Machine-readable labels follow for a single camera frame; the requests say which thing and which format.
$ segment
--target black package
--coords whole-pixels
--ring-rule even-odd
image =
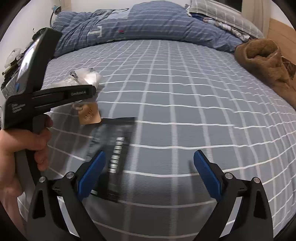
[[[91,141],[89,157],[102,149],[106,154],[106,166],[100,174],[91,194],[117,202],[120,195],[122,172],[126,161],[135,118],[103,118]]]

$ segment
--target brown fleece garment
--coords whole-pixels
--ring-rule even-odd
[[[273,40],[250,40],[237,46],[234,56],[242,67],[296,109],[296,84],[283,64],[280,47]]]

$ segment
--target person's arm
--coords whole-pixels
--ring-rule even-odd
[[[48,117],[46,127],[51,127],[52,124],[52,120]],[[24,149],[35,150],[34,158],[38,169],[45,171],[48,167],[47,142],[51,138],[51,133],[46,127],[39,135],[28,130],[0,130],[0,202],[23,234],[25,231],[17,204],[17,197],[23,193],[23,190],[15,173],[14,152]]]

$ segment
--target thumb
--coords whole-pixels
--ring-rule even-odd
[[[28,150],[42,150],[46,146],[46,138],[28,130],[0,130],[0,146],[6,153]]]

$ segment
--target brown paper tag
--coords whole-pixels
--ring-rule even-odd
[[[84,104],[82,110],[78,111],[81,125],[95,124],[101,122],[97,103]]]

